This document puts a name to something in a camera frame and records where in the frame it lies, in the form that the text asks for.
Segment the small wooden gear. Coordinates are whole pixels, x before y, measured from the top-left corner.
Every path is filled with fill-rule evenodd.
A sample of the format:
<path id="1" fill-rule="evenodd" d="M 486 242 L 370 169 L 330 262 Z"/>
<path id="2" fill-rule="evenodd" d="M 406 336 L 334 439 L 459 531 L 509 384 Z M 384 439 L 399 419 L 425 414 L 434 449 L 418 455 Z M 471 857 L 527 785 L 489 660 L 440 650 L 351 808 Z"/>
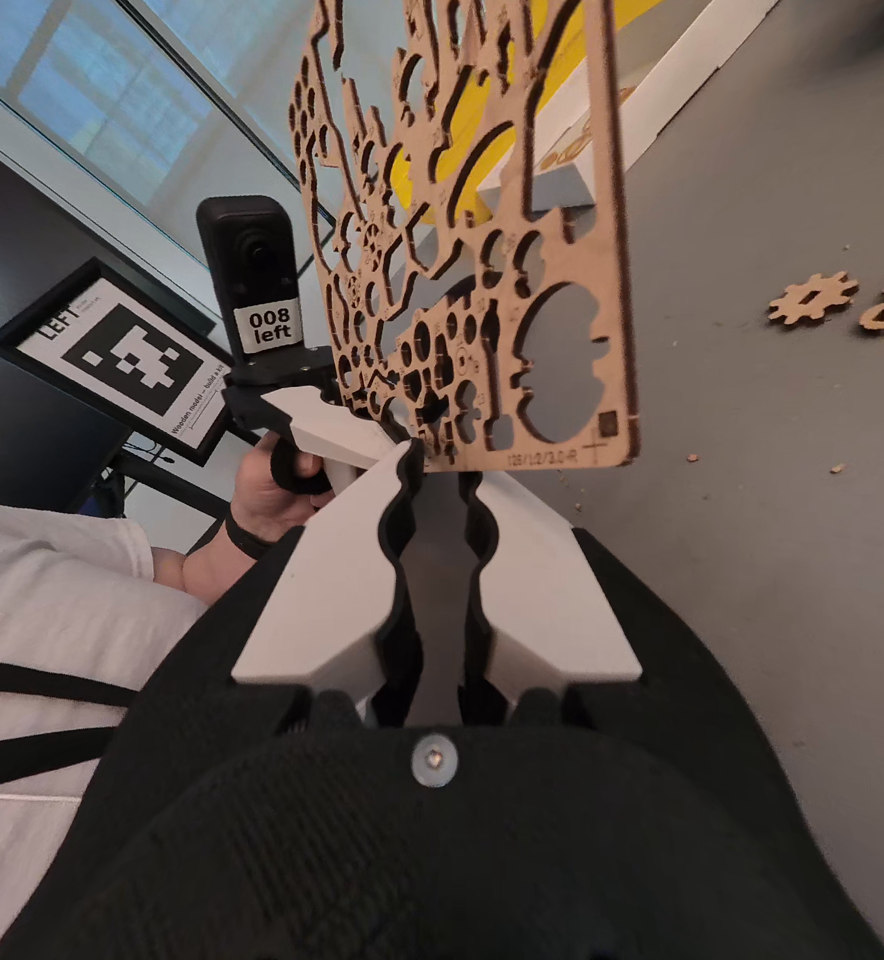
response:
<path id="1" fill-rule="evenodd" d="M 859 283 L 844 271 L 815 273 L 807 280 L 790 284 L 784 293 L 768 305 L 767 319 L 792 327 L 801 321 L 823 322 L 827 316 L 845 308 L 858 290 Z"/>

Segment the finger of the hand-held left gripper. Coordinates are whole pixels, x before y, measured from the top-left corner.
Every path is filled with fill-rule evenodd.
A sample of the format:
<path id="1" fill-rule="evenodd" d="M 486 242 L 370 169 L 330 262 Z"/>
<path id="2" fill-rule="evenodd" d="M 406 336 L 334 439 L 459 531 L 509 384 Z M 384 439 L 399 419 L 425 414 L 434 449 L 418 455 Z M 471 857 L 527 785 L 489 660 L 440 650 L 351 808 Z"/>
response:
<path id="1" fill-rule="evenodd" d="M 364 470 L 374 467 L 398 441 L 378 423 L 329 403 L 316 386 L 269 390 L 263 406 L 287 418 L 285 428 L 272 429 L 291 438 L 294 446 L 323 460 L 324 472 L 335 492 L 351 486 Z"/>

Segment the person's left hand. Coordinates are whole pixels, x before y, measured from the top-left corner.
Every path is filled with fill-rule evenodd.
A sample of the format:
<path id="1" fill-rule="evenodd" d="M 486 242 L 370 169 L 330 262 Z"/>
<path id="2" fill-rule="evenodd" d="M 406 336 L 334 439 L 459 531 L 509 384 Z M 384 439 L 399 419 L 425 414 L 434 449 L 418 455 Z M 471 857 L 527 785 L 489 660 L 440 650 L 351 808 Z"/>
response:
<path id="1" fill-rule="evenodd" d="M 336 494 L 295 494 L 271 474 L 271 455 L 280 436 L 267 431 L 242 459 L 235 475 L 231 512 L 238 526 L 260 540 L 275 543 L 296 525 L 310 520 Z"/>

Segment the person's white t-shirt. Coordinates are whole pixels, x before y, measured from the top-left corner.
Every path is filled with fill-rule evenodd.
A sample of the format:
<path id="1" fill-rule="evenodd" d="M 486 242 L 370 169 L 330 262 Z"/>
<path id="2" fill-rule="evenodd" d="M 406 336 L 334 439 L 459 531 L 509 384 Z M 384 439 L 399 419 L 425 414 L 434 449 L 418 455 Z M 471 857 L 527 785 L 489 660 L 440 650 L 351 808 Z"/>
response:
<path id="1" fill-rule="evenodd" d="M 141 690 L 206 609 L 156 582 L 135 522 L 0 506 L 0 664 Z M 0 938 L 63 844 L 97 765 L 0 785 Z"/>

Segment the bunch of tan rubber bands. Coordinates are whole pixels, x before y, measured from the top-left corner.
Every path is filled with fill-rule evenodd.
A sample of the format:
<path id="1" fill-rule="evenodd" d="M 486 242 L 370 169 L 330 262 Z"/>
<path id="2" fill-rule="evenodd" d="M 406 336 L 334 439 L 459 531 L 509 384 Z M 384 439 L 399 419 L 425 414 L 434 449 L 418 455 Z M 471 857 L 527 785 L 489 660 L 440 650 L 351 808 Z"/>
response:
<path id="1" fill-rule="evenodd" d="M 535 161 L 548 172 L 575 161 L 592 145 L 592 111 L 584 83 L 561 87 L 536 115 Z"/>

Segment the black wristband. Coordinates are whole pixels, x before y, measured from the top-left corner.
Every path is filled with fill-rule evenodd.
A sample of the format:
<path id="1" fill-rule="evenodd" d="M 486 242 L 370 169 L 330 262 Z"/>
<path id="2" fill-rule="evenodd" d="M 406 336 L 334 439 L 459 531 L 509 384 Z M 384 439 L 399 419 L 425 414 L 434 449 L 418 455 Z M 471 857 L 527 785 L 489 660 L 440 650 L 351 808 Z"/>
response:
<path id="1" fill-rule="evenodd" d="M 266 540 L 242 528 L 235 519 L 232 508 L 229 508 L 226 513 L 223 528 L 232 545 L 256 562 L 262 559 L 278 542 L 277 540 Z"/>

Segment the laser-cut wooden parts sheet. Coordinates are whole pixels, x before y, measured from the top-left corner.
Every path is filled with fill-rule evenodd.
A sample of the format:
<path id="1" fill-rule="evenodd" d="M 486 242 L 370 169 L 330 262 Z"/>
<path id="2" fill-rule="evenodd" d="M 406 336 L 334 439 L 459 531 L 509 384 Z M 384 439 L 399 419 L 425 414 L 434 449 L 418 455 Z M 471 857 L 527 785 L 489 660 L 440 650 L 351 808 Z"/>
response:
<path id="1" fill-rule="evenodd" d="M 348 49 L 342 2 L 315 2 L 288 108 L 305 219 L 336 384 L 352 414 L 386 426 L 398 402 L 429 473 L 603 469 L 640 449 L 612 2 L 581 2 L 595 146 L 594 223 L 532 213 L 536 107 L 579 2 L 400 2 L 405 45 L 393 65 L 389 131 L 340 76 L 339 126 L 324 54 Z M 490 78 L 480 129 L 456 173 L 436 174 L 455 101 L 472 74 Z M 498 134 L 515 150 L 485 222 L 456 212 L 469 171 Z M 416 212 L 393 199 L 397 159 L 413 167 Z M 534 369 L 523 345 L 544 307 L 577 287 L 592 298 L 588 343 L 601 395 L 569 438 L 533 423 Z"/>

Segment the black framed marker sign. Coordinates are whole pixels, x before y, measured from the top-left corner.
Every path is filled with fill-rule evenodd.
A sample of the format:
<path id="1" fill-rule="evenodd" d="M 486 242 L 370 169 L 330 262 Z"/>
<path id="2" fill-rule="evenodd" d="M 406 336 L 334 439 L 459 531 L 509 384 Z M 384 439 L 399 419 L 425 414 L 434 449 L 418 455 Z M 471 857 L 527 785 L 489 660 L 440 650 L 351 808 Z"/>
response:
<path id="1" fill-rule="evenodd" d="M 140 270 L 94 257 L 0 326 L 0 504 L 75 513 L 157 470 L 131 438 L 197 467 L 230 431 L 229 354 Z"/>

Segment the yellow stacked storage bins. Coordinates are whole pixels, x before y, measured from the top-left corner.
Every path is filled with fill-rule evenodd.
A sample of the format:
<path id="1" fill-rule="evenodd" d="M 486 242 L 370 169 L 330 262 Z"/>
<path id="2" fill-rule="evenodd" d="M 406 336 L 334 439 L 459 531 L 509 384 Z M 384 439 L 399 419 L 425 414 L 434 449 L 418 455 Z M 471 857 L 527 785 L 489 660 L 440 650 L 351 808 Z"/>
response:
<path id="1" fill-rule="evenodd" d="M 616 2 L 613 3 L 615 15 L 615 26 L 620 29 L 616 15 Z M 544 79 L 544 87 L 541 99 L 536 107 L 544 106 L 547 103 L 548 94 L 554 92 L 561 83 L 561 70 L 564 66 L 575 66 L 579 55 L 586 56 L 589 49 L 589 40 L 594 39 L 586 31 L 583 4 L 579 2 L 573 10 L 568 23 L 563 30 L 559 40 L 559 45 L 553 54 L 552 61 L 547 68 Z M 472 145 L 472 138 L 477 131 L 481 129 L 480 124 L 489 101 L 490 78 L 483 77 L 481 83 L 478 82 L 475 74 L 472 74 L 468 84 L 460 93 L 455 101 L 455 111 L 450 119 L 448 132 L 451 134 L 451 144 L 447 150 L 443 150 L 439 156 L 436 165 L 436 174 L 440 179 L 456 173 L 458 168 L 463 165 L 462 161 L 468 155 L 469 147 Z M 456 212 L 469 210 L 475 222 L 482 223 L 492 218 L 496 212 L 498 202 L 502 199 L 502 175 L 505 172 L 506 165 L 511 159 L 515 150 L 515 134 L 511 130 L 500 133 L 488 144 L 483 154 L 474 163 L 469 171 L 468 179 L 462 188 L 462 193 L 457 198 Z M 595 146 L 593 138 L 593 176 L 595 154 L 601 155 L 601 148 Z M 390 172 L 390 185 L 394 194 L 393 199 L 401 204 L 401 210 L 405 214 L 416 212 L 415 187 L 413 186 L 413 167 L 410 160 L 398 158 L 393 162 Z M 589 210 L 593 206 L 582 208 L 569 208 L 569 210 Z"/>

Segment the white cardboard tray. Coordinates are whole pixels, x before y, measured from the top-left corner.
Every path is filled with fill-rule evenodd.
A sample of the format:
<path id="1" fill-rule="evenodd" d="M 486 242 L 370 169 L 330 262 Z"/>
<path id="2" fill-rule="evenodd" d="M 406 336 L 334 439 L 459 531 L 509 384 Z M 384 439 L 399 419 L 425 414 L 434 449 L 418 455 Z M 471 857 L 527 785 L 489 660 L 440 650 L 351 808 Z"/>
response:
<path id="1" fill-rule="evenodd" d="M 774 1 L 616 2 L 617 93 L 623 168 L 655 142 L 667 124 L 756 30 Z M 561 83 L 589 87 L 585 56 L 564 66 Z M 595 203 L 593 139 L 574 161 L 539 172 L 534 157 L 531 206 L 581 209 Z"/>

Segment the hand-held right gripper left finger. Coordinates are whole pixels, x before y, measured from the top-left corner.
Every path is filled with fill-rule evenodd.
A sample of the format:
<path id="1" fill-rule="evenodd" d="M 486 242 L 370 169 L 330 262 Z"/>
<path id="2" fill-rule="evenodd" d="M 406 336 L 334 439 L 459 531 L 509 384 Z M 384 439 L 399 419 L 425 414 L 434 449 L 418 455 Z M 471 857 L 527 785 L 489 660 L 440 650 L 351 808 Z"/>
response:
<path id="1" fill-rule="evenodd" d="M 416 529 L 423 446 L 396 444 L 304 526 L 232 678 L 337 690 L 401 727 L 423 671 L 401 556 Z"/>

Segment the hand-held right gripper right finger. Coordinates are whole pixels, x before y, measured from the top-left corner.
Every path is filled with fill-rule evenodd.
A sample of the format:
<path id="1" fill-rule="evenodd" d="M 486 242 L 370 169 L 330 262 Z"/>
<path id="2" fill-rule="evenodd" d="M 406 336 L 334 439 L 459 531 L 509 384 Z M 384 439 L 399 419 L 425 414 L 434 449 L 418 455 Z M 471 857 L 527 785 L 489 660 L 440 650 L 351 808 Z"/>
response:
<path id="1" fill-rule="evenodd" d="M 642 669 L 598 582 L 583 531 L 505 472 L 462 473 L 476 557 L 467 613 L 464 724 L 501 724 L 529 690 L 627 683 Z"/>

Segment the person's left forearm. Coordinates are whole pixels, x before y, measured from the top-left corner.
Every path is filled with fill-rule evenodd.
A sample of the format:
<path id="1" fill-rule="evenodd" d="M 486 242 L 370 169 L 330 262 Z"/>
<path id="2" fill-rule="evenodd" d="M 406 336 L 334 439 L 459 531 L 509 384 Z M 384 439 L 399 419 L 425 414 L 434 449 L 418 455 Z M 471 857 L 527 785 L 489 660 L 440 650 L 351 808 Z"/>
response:
<path id="1" fill-rule="evenodd" d="M 161 547 L 152 547 L 151 553 L 156 584 L 189 594 L 207 606 L 256 564 L 256 559 L 240 550 L 222 527 L 190 555 Z"/>

